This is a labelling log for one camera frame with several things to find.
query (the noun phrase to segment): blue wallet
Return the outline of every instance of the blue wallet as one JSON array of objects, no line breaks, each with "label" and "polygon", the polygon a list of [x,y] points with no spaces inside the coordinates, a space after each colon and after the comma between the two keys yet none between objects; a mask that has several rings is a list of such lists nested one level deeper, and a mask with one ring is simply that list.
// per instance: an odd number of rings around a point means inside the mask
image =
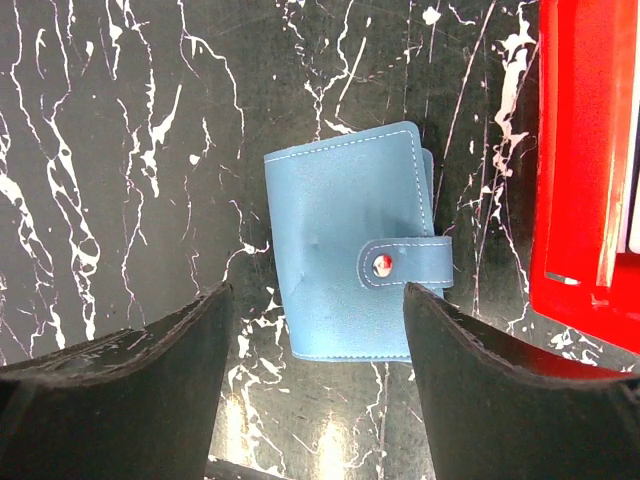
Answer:
[{"label": "blue wallet", "polygon": [[433,229],[433,158],[411,122],[265,155],[291,350],[317,361],[409,361],[403,288],[453,285]]}]

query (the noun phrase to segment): white stitching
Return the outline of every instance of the white stitching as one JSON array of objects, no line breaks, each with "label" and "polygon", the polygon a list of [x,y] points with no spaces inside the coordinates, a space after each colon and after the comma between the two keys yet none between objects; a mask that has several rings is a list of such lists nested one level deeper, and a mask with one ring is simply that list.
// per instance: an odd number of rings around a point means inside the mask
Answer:
[{"label": "white stitching", "polygon": [[[372,287],[388,287],[390,285],[403,285],[407,282],[389,282],[389,283],[374,283],[369,276],[367,275],[367,260],[369,259],[369,256],[371,255],[371,253],[374,250],[381,250],[383,248],[389,248],[389,247],[446,247],[451,245],[451,241],[448,242],[444,242],[444,243],[429,243],[429,244],[421,244],[421,243],[389,243],[387,245],[373,245],[371,248],[369,248],[369,250],[367,250],[367,253],[364,256],[364,260],[362,261],[362,273],[364,275],[364,278],[367,280],[367,283],[369,283],[369,285],[371,285]],[[421,284],[425,284],[425,285],[435,285],[435,284],[443,284],[443,283],[451,283],[451,280],[433,280],[433,281],[415,281],[412,280],[414,283],[421,283]]]},{"label": "white stitching", "polygon": [[351,142],[347,142],[347,143],[340,143],[338,145],[331,145],[329,147],[323,147],[323,148],[316,148],[314,150],[308,150],[306,152],[298,152],[298,153],[292,153],[290,155],[284,155],[282,157],[277,157],[277,158],[271,158],[269,160],[265,160],[264,163],[271,163],[271,162],[275,162],[276,160],[282,160],[284,158],[291,158],[291,157],[300,157],[302,155],[309,155],[310,153],[316,153],[316,152],[323,152],[326,150],[333,150],[335,148],[340,148],[340,147],[346,147],[349,145],[354,145],[356,143],[363,143],[363,142],[367,142],[369,140],[379,140],[381,138],[385,138],[385,137],[391,137],[392,135],[397,135],[399,133],[408,133],[409,136],[411,137],[411,156],[413,157],[413,169],[415,171],[415,175],[416,175],[416,186],[418,187],[418,204],[420,206],[420,216],[422,217],[422,231],[424,232],[424,235],[427,235],[427,223],[425,221],[425,216],[424,216],[424,207],[422,205],[422,188],[420,187],[420,177],[418,176],[418,160],[416,158],[416,145],[413,139],[413,133],[411,133],[409,130],[398,130],[397,132],[392,132],[392,133],[385,133],[384,135],[378,135],[376,137],[367,137],[367,138],[361,138],[360,140],[353,140]]},{"label": "white stitching", "polygon": [[409,360],[411,356],[409,355],[305,355],[304,353],[291,352],[295,356],[307,359],[307,358],[332,358],[332,359],[340,359],[340,358],[349,358],[352,360],[372,360],[372,359],[381,359],[381,358],[406,358]]}]

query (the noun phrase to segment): wallet strap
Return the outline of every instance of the wallet strap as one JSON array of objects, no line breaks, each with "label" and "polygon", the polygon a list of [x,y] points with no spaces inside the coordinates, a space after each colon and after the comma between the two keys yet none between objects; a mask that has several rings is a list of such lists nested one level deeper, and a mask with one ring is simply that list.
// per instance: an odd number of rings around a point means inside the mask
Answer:
[{"label": "wallet strap", "polygon": [[[374,261],[380,255],[391,257],[390,274],[374,273]],[[407,282],[431,288],[453,286],[451,237],[385,238],[365,244],[358,255],[358,278],[370,290]]]}]

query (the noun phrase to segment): red object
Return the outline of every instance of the red object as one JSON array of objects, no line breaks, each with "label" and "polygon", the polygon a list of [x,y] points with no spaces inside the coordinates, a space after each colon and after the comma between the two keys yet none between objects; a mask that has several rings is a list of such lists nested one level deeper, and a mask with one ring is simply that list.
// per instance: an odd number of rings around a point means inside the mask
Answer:
[{"label": "red object", "polygon": [[584,363],[568,360],[533,346],[530,349],[526,347],[523,348],[521,353],[527,355],[526,368],[528,370],[547,377],[573,380],[612,380],[615,378],[635,376],[634,373],[616,372],[615,370],[608,370],[602,367],[585,365]]},{"label": "red object", "polygon": [[379,277],[386,277],[391,273],[393,267],[393,260],[386,253],[380,255],[373,261],[373,270]]},{"label": "red object", "polygon": [[640,353],[640,255],[616,253],[637,8],[632,0],[540,4],[531,302],[543,315]]}]

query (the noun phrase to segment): metal snap fastener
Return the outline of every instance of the metal snap fastener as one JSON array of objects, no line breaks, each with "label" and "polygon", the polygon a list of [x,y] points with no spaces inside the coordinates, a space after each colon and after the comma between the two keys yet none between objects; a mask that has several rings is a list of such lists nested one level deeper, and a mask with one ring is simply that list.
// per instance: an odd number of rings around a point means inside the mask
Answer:
[{"label": "metal snap fastener", "polygon": [[373,273],[376,277],[385,278],[391,275],[393,260],[387,254],[378,255],[373,261]]}]

